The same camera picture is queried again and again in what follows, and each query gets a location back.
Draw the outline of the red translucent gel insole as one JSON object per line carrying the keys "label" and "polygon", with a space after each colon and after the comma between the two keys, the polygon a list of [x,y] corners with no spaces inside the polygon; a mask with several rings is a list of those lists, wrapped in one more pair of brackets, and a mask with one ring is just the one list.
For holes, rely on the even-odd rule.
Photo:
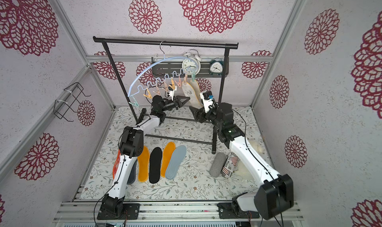
{"label": "red translucent gel insole", "polygon": [[113,176],[113,178],[115,178],[115,175],[116,175],[118,167],[119,167],[120,156],[121,156],[121,153],[120,153],[120,150],[119,150],[118,153],[117,153],[116,160],[115,160],[114,165],[113,165],[113,169],[112,169],[112,176]]}

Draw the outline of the dark grey felt insole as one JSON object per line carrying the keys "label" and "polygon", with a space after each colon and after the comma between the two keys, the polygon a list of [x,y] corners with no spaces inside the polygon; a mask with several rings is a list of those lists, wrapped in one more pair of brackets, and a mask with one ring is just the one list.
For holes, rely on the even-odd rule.
{"label": "dark grey felt insole", "polygon": [[133,184],[136,180],[136,166],[137,166],[137,160],[134,162],[134,164],[132,166],[129,178],[127,180],[127,185]]}

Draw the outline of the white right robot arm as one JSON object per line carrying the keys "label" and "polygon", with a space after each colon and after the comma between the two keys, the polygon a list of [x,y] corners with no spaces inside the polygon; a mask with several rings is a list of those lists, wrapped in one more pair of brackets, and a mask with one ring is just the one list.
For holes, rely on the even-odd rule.
{"label": "white right robot arm", "polygon": [[200,109],[190,107],[190,110],[196,121],[213,124],[219,140],[242,161],[259,184],[256,193],[233,198],[234,210],[257,212],[264,220],[270,220],[294,206],[293,180],[287,174],[281,175],[254,149],[245,131],[235,124],[231,104],[211,104]]}

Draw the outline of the light blue clip hanger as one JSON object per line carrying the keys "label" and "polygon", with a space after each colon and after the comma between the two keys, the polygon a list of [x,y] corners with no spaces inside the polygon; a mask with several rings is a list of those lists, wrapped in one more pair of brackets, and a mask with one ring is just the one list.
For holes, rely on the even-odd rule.
{"label": "light blue clip hanger", "polygon": [[197,53],[170,57],[163,50],[163,45],[171,46],[171,44],[165,41],[159,42],[158,46],[163,53],[163,58],[154,58],[151,64],[138,70],[137,77],[129,86],[127,96],[132,106],[139,107],[139,101],[135,98],[138,94],[152,99],[151,88],[155,89],[155,94],[160,95],[159,86],[162,86],[171,97],[178,87],[187,82],[189,76],[195,80],[200,72],[202,59]]}

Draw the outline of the orange yellow insole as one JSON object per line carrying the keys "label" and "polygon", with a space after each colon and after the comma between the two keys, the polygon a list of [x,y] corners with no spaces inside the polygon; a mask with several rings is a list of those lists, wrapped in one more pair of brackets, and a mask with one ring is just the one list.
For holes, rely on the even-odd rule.
{"label": "orange yellow insole", "polygon": [[145,182],[149,178],[149,160],[150,160],[150,152],[149,149],[144,146],[142,153],[138,156],[138,181]]}

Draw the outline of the white dotted foam insole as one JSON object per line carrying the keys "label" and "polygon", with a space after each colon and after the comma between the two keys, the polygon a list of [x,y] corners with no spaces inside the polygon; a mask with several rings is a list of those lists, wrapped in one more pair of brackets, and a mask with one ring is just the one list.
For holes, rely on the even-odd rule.
{"label": "white dotted foam insole", "polygon": [[150,154],[149,182],[151,184],[156,184],[160,180],[162,156],[162,149],[160,147],[155,147]]}

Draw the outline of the yellow-edged grey felt insole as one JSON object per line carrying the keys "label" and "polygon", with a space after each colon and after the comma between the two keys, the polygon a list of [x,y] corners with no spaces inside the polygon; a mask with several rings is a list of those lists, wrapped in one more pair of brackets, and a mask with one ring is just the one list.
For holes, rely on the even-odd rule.
{"label": "yellow-edged grey felt insole", "polygon": [[161,166],[161,170],[160,170],[160,175],[161,177],[165,177],[165,173],[166,173],[166,170],[167,170],[167,167],[170,163],[170,160],[171,160],[171,157],[172,157],[172,154],[174,152],[174,150],[176,149],[176,145],[174,142],[170,141],[164,148],[163,150],[163,157],[162,157],[162,166]]}

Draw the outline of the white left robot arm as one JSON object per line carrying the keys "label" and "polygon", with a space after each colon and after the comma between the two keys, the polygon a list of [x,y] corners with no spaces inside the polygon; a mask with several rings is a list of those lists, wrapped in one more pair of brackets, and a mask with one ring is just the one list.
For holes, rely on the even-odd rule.
{"label": "white left robot arm", "polygon": [[105,195],[100,198],[101,206],[95,219],[113,220],[123,216],[123,202],[127,180],[138,156],[144,150],[144,136],[162,124],[166,118],[165,111],[183,107],[191,98],[174,96],[171,99],[156,95],[152,98],[151,113],[145,108],[134,126],[126,126],[118,141],[119,164],[113,183]]}

